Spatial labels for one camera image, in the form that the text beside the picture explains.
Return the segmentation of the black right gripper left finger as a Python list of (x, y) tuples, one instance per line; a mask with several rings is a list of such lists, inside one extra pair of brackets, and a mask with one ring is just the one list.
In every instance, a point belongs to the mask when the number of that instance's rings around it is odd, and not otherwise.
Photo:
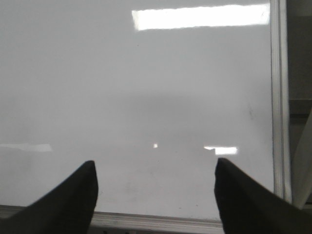
[(98, 199), (94, 161), (83, 163), (61, 184), (0, 222), (2, 234), (85, 234)]

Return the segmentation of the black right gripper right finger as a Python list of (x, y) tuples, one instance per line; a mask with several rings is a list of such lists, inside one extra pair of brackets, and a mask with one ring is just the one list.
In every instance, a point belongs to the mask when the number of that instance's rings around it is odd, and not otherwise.
[(261, 186), (226, 158), (215, 168), (214, 195), (227, 234), (310, 234), (312, 216)]

